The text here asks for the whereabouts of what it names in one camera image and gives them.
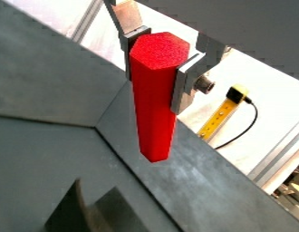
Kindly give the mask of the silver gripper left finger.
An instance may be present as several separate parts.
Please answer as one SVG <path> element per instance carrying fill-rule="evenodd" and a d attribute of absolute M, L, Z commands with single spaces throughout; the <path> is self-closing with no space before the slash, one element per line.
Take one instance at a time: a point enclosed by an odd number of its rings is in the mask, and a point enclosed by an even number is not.
<path fill-rule="evenodd" d="M 103 0 L 103 4 L 118 31 L 123 51 L 125 76 L 130 80 L 129 53 L 137 38 L 143 34 L 150 34 L 150 28 L 142 24 L 135 0 Z"/>

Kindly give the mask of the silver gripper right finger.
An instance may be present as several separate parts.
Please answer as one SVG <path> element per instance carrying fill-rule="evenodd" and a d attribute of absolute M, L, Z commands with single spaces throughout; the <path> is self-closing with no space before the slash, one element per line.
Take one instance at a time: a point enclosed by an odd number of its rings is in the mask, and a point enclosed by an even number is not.
<path fill-rule="evenodd" d="M 207 72 L 218 65 L 226 46 L 203 33 L 198 33 L 195 51 L 175 68 L 174 88 L 170 110 L 179 114 L 191 104 L 194 93 L 207 94 L 214 82 L 207 79 Z"/>

